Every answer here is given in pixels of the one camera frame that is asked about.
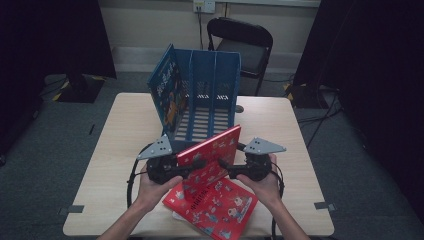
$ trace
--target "wall outlet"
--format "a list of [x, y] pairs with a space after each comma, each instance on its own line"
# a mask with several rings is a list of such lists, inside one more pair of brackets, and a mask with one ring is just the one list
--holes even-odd
[[193, 0], [193, 12], [215, 13], [215, 1]]
[[215, 1], [205, 1], [205, 13], [215, 13]]
[[205, 8], [205, 1], [204, 0], [193, 0], [193, 12], [203, 12], [203, 9]]

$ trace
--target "wooden tabletop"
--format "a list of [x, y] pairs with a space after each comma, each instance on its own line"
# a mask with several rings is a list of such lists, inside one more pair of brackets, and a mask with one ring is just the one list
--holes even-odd
[[[239, 96], [237, 104], [244, 107], [244, 112], [236, 113], [235, 117], [235, 124], [241, 126], [241, 143], [260, 137], [287, 148], [276, 155], [286, 186], [283, 201], [293, 217], [310, 236], [331, 235], [334, 226], [328, 210], [317, 210], [314, 205], [325, 200], [290, 102], [285, 98]], [[73, 203], [83, 205], [83, 212], [69, 213], [63, 227], [66, 235], [98, 236], [118, 219], [127, 208], [127, 180], [135, 158], [161, 132], [150, 94], [121, 93], [116, 97]], [[244, 163], [243, 160], [244, 154], [238, 151], [236, 164]], [[138, 171], [144, 163], [141, 160]], [[245, 187], [237, 180], [234, 182]], [[133, 200], [137, 189], [138, 178]], [[140, 221], [132, 235], [206, 236], [171, 214], [160, 202]], [[242, 236], [269, 236], [271, 221], [270, 213], [258, 203]]]

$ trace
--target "black chair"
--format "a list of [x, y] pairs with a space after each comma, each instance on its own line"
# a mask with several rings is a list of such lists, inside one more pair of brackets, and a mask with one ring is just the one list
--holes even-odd
[[[262, 26], [231, 18], [211, 19], [207, 25], [210, 51], [239, 52], [242, 77], [258, 79], [255, 96], [258, 95], [271, 54], [272, 35]], [[212, 37], [221, 38], [214, 47]]]

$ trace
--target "human hand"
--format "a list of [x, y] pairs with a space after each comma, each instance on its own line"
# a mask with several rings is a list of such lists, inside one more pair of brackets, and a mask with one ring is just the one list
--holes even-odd
[[[146, 165], [144, 165], [140, 172], [146, 172]], [[163, 185], [160, 185], [151, 181], [147, 173], [140, 174], [140, 187], [134, 203], [140, 204], [146, 211], [150, 212], [155, 208], [162, 197], [182, 180], [183, 177], [176, 176]]]
[[[271, 158], [272, 171], [275, 173], [277, 167], [275, 164], [277, 163], [277, 156], [274, 154], [269, 154]], [[255, 195], [258, 197], [258, 200], [263, 203], [267, 208], [272, 206], [276, 201], [281, 201], [278, 187], [278, 179], [274, 174], [268, 173], [268, 175], [262, 179], [261, 181], [255, 182], [251, 180], [249, 177], [239, 174], [237, 175], [237, 179], [240, 180], [244, 185], [250, 187]]]

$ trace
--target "gray wall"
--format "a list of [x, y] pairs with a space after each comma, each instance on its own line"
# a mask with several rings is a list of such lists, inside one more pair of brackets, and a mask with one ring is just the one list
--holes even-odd
[[[176, 48], [200, 49], [199, 22], [197, 14], [193, 13], [191, 1], [99, 2], [112, 47], [162, 51], [169, 43], [173, 43]], [[216, 3], [215, 14], [202, 14], [201, 17], [204, 49], [208, 43], [207, 22], [213, 17], [224, 16], [225, 12], [228, 17], [256, 23], [268, 29], [274, 37], [269, 68], [281, 70], [297, 67], [317, 8]]]

